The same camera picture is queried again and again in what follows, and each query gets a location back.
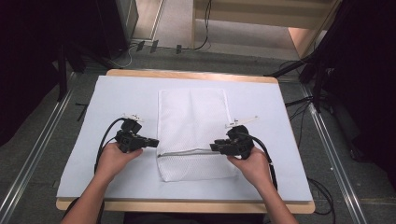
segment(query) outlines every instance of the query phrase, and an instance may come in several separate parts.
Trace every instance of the black cable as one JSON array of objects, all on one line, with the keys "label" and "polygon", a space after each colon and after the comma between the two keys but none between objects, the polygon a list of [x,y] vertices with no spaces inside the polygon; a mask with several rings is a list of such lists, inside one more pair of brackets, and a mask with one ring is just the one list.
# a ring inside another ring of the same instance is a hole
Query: black cable
[{"label": "black cable", "polygon": [[300,137],[297,143],[297,148],[300,148],[300,144],[301,144],[301,139],[303,138],[303,124],[304,124],[304,115],[305,115],[305,111],[306,109],[309,107],[309,105],[311,104],[311,102],[308,103],[308,105],[304,108],[304,112],[303,115],[301,116],[301,124],[300,124]]},{"label": "black cable", "polygon": [[[200,47],[195,48],[195,49],[185,48],[185,49],[182,49],[182,50],[198,50],[198,49],[201,49],[206,44],[206,42],[209,39],[209,19],[210,19],[210,11],[211,11],[211,9],[212,9],[212,0],[209,0],[207,2],[207,5],[206,5],[205,18],[204,18],[204,20],[205,20],[205,28],[206,28],[206,37],[205,37],[204,43]],[[175,49],[175,48],[157,47],[157,49]]]},{"label": "black cable", "polygon": [[265,155],[267,157],[267,161],[268,161],[268,164],[269,164],[269,167],[270,167],[271,178],[272,178],[272,181],[273,181],[275,189],[277,189],[277,181],[276,181],[276,174],[275,174],[274,165],[272,163],[270,154],[268,154],[268,150],[267,150],[267,147],[265,146],[265,144],[260,139],[258,139],[257,137],[254,137],[254,136],[252,136],[252,135],[250,135],[248,133],[235,133],[235,134],[240,134],[240,135],[249,137],[249,138],[253,139],[253,141],[255,141],[257,144],[259,144],[259,146],[265,152]]},{"label": "black cable", "polygon": [[297,105],[297,104],[300,104],[300,103],[303,103],[303,102],[306,102],[306,101],[310,101],[313,98],[314,98],[313,96],[307,96],[307,97],[305,97],[305,98],[303,98],[301,100],[296,100],[296,101],[293,101],[293,102],[285,103],[285,106],[288,107],[288,106],[291,106],[291,105]]},{"label": "black cable", "polygon": [[[102,141],[101,141],[100,146],[99,146],[99,149],[98,149],[98,154],[96,155],[96,163],[95,163],[95,166],[94,166],[94,168],[93,168],[93,172],[94,172],[94,173],[96,173],[96,168],[97,168],[97,166],[98,166],[100,156],[102,155],[103,149],[104,149],[104,147],[105,147],[105,146],[103,145],[103,143],[104,143],[105,140],[106,140],[107,134],[108,134],[108,132],[110,132],[110,130],[111,130],[111,128],[114,126],[114,124],[116,124],[116,123],[119,122],[120,120],[125,120],[125,118],[120,118],[120,119],[114,120],[114,121],[110,124],[110,126],[108,126],[108,128],[107,128],[107,130],[106,130],[106,132],[105,132],[105,135],[104,135],[103,138],[102,138]],[[113,139],[114,139],[114,138],[111,138],[110,140],[108,140],[108,141],[106,142],[106,145],[107,145],[107,143],[109,143],[109,142],[110,142],[111,140],[113,140]]]},{"label": "black cable", "polygon": [[324,187],[321,183],[319,183],[317,180],[314,180],[312,178],[307,177],[306,178],[309,183],[314,185],[319,192],[326,198],[326,201],[328,202],[330,209],[327,212],[318,212],[315,211],[315,214],[321,215],[321,216],[326,216],[332,213],[332,223],[335,223],[335,209],[334,209],[334,200],[332,199],[332,195],[330,194],[329,190]]},{"label": "black cable", "polygon": [[310,104],[310,102],[305,102],[303,105],[301,105],[300,107],[298,107],[298,108],[296,109],[296,111],[294,112],[294,114],[292,114],[292,115],[289,117],[289,120],[292,121],[295,117],[297,117],[298,115],[300,115],[301,113],[303,113],[303,110],[300,111],[300,109],[303,108],[304,106],[306,106],[307,104]]},{"label": "black cable", "polygon": [[[312,99],[310,99],[310,100],[307,102],[307,101],[305,100],[305,98],[302,99],[302,100],[295,101],[295,102],[298,102],[298,103],[296,103],[296,104],[299,104],[299,103],[302,103],[302,102],[305,102],[305,103],[304,103],[302,106],[300,106],[299,108],[297,108],[297,110],[294,112],[294,114],[293,114],[292,116],[290,116],[290,120],[292,120],[292,119],[294,119],[296,116],[298,116],[299,114],[303,113],[302,118],[301,118],[301,126],[300,126],[300,139],[299,139],[299,142],[298,142],[298,145],[297,145],[298,148],[300,148],[301,139],[302,139],[302,136],[303,136],[303,121],[304,121],[304,114],[305,114],[306,109],[307,109],[307,108],[309,107],[309,105],[312,103]],[[326,201],[328,202],[328,204],[329,204],[329,206],[330,206],[329,211],[326,211],[326,212],[315,211],[314,213],[315,213],[315,214],[318,214],[318,215],[321,215],[321,216],[326,216],[326,215],[329,215],[330,213],[332,213],[332,223],[335,223],[334,201],[333,201],[332,195],[330,194],[329,190],[326,189],[326,187],[324,187],[324,185],[322,185],[321,183],[319,183],[317,180],[314,180],[314,179],[309,178],[309,177],[307,177],[306,179],[308,180],[309,183],[311,183],[312,185],[314,185],[314,186],[319,190],[319,192],[325,197]]]}]

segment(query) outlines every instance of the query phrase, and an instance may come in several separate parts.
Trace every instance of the finger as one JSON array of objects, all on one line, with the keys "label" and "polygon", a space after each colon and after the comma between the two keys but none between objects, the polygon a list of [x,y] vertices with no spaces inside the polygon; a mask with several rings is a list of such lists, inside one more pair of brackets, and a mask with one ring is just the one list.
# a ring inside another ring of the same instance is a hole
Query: finger
[{"label": "finger", "polygon": [[239,165],[241,164],[241,160],[237,159],[234,156],[227,156],[227,159],[236,167],[239,168]]},{"label": "finger", "polygon": [[139,148],[137,150],[134,150],[132,152],[127,153],[126,155],[127,155],[128,160],[131,161],[134,158],[140,156],[140,154],[142,154],[142,153],[143,153],[143,149]]}]

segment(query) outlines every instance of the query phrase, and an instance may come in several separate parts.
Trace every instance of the hand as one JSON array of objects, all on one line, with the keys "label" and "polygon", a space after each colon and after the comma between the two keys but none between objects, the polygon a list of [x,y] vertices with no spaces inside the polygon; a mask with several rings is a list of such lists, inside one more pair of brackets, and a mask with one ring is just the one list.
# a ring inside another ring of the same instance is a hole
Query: hand
[{"label": "hand", "polygon": [[133,152],[123,153],[117,143],[109,143],[103,149],[96,169],[97,176],[101,176],[110,183],[125,165],[134,158],[142,154],[143,149],[139,148]]},{"label": "hand", "polygon": [[260,184],[272,184],[267,158],[258,148],[251,149],[250,156],[246,160],[239,160],[234,156],[228,156],[227,159],[241,170],[247,181],[255,188]]}]

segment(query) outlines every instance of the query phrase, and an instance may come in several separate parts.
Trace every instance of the mesh bag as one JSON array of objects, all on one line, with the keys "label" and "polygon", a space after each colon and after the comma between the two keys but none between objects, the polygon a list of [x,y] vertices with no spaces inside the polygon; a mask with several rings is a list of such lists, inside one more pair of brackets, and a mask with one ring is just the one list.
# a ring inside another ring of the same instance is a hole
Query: mesh bag
[{"label": "mesh bag", "polygon": [[227,158],[212,152],[230,123],[224,90],[175,89],[159,92],[157,163],[164,181],[235,175]]}]

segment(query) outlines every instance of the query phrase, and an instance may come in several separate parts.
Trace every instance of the cable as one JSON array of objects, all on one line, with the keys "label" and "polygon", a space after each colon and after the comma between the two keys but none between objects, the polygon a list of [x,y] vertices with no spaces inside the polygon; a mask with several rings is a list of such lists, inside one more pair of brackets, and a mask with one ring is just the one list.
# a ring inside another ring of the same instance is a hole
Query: cable
[{"label": "cable", "polygon": [[[305,102],[302,106],[297,108],[297,110],[294,112],[293,115],[290,116],[290,120],[292,120],[296,116],[298,116],[299,114],[303,114],[302,117],[301,117],[300,138],[299,138],[299,142],[297,144],[298,148],[300,148],[301,139],[302,139],[302,136],[303,136],[304,114],[305,114],[306,109],[312,103],[312,99],[310,99],[310,98],[311,97],[308,96],[308,97],[303,98],[302,100],[291,102],[292,105],[296,105],[296,104]],[[326,211],[326,212],[315,211],[314,213],[317,214],[317,215],[321,215],[321,216],[326,216],[326,215],[329,215],[330,213],[332,213],[332,223],[335,224],[334,201],[333,201],[332,195],[330,194],[329,190],[326,189],[326,187],[324,187],[324,185],[319,183],[317,180],[314,180],[314,179],[309,178],[309,177],[307,177],[306,179],[308,180],[308,182],[310,184],[314,185],[319,190],[319,192],[325,197],[326,201],[328,202],[328,204],[330,206],[329,211]]]},{"label": "cable", "polygon": [[133,44],[129,49],[128,49],[128,55],[129,55],[129,62],[126,65],[119,65],[111,60],[109,60],[109,63],[113,63],[114,65],[120,67],[120,68],[125,68],[127,66],[129,66],[132,63],[132,55],[131,55],[131,49],[133,49],[134,47],[137,47],[138,44]]},{"label": "cable", "polygon": [[243,135],[243,136],[246,136],[246,137],[249,137],[249,138],[253,139],[253,141],[255,141],[257,144],[259,144],[259,146],[265,152],[265,155],[267,157],[267,161],[268,161],[268,164],[269,164],[269,167],[270,167],[271,178],[272,178],[274,187],[277,190],[277,181],[276,181],[276,174],[275,174],[274,164],[272,163],[270,154],[268,154],[268,150],[267,150],[267,147],[265,146],[265,144],[260,139],[258,139],[257,137],[254,137],[254,136],[252,136],[252,135],[250,135],[248,133],[236,133],[236,134],[240,134],[240,135]]},{"label": "cable", "polygon": [[[206,44],[206,42],[209,42],[209,48],[208,49],[210,49],[210,47],[212,46],[210,44],[210,41],[209,41],[209,19],[210,19],[210,11],[211,11],[211,9],[212,9],[212,0],[209,0],[207,2],[207,5],[206,5],[205,18],[204,18],[204,20],[205,20],[205,29],[206,29],[206,37],[205,37],[204,43],[200,47],[195,48],[195,49],[185,48],[185,49],[182,49],[182,50],[198,50],[198,49],[201,49]],[[157,47],[157,49],[175,49],[175,48]]]},{"label": "cable", "polygon": [[288,107],[288,106],[291,106],[291,105],[297,105],[297,104],[300,104],[300,103],[303,103],[303,102],[306,102],[306,101],[311,101],[313,98],[314,98],[313,96],[307,96],[307,97],[305,97],[305,98],[303,98],[301,100],[296,100],[296,101],[293,101],[293,102],[285,103],[285,106]]},{"label": "cable", "polygon": [[335,209],[334,209],[334,200],[332,199],[332,195],[330,194],[329,190],[324,187],[321,183],[319,183],[317,180],[314,180],[312,178],[307,177],[306,178],[308,182],[312,185],[314,185],[319,192],[326,198],[327,203],[330,206],[329,211],[327,212],[318,212],[315,210],[315,214],[321,215],[321,216],[326,216],[332,213],[332,223],[335,224]]},{"label": "cable", "polygon": [[114,126],[114,124],[116,124],[116,123],[119,122],[120,120],[125,120],[125,118],[120,118],[120,119],[114,120],[114,121],[110,124],[110,126],[108,126],[108,128],[107,128],[107,130],[106,130],[106,132],[105,132],[105,135],[104,135],[103,138],[102,138],[102,141],[101,141],[100,146],[99,146],[99,149],[98,149],[98,154],[96,155],[96,163],[95,163],[95,166],[94,166],[94,168],[93,168],[93,172],[94,172],[94,173],[96,173],[96,168],[97,168],[97,166],[98,166],[100,156],[102,156],[102,152],[103,152],[104,147],[105,147],[111,140],[113,140],[113,139],[115,138],[115,137],[114,137],[114,138],[111,138],[110,140],[108,140],[108,141],[106,142],[106,145],[103,145],[103,143],[104,143],[105,140],[106,140],[107,134],[108,134],[108,132],[110,132],[110,130],[111,130],[111,128]]}]

